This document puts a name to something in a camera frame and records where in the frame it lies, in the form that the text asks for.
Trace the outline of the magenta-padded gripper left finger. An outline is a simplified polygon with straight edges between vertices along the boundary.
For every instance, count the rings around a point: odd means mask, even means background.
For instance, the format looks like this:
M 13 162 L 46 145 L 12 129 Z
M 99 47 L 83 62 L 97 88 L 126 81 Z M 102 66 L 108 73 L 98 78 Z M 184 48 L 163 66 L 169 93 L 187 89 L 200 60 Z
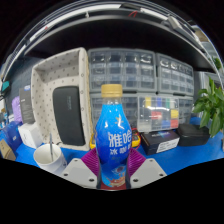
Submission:
M 84 188 L 99 188 L 101 168 L 96 149 L 90 150 L 81 159 L 73 158 L 61 176 Z

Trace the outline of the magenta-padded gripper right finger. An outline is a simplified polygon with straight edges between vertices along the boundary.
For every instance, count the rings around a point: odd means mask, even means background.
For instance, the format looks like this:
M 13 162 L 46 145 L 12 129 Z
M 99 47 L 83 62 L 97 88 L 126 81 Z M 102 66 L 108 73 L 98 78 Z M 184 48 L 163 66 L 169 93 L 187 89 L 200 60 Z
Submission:
M 127 189 L 135 189 L 146 186 L 165 176 L 165 171 L 155 159 L 146 159 L 137 150 L 130 149 L 125 177 Z

